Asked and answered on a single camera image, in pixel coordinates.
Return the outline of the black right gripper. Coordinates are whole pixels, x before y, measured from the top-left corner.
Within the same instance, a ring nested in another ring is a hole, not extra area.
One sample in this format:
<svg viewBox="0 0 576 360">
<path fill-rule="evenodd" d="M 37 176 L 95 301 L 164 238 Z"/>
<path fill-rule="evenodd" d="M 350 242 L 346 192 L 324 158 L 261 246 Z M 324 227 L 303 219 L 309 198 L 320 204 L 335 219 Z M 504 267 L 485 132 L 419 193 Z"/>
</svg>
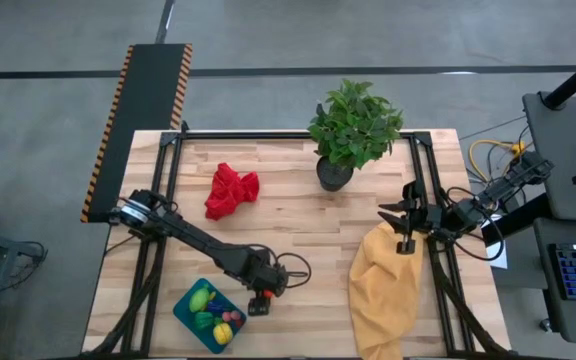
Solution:
<svg viewBox="0 0 576 360">
<path fill-rule="evenodd" d="M 379 212 L 378 215 L 395 233 L 403 234 L 402 242 L 397 245 L 397 252 L 413 254 L 416 248 L 413 232 L 432 233 L 438 230 L 444 215 L 444 204 L 430 204 L 426 198 L 424 183 L 417 180 L 403 187 L 402 197 L 400 202 L 379 204 L 378 207 L 392 212 L 404 212 L 403 217 L 386 212 Z"/>
</svg>

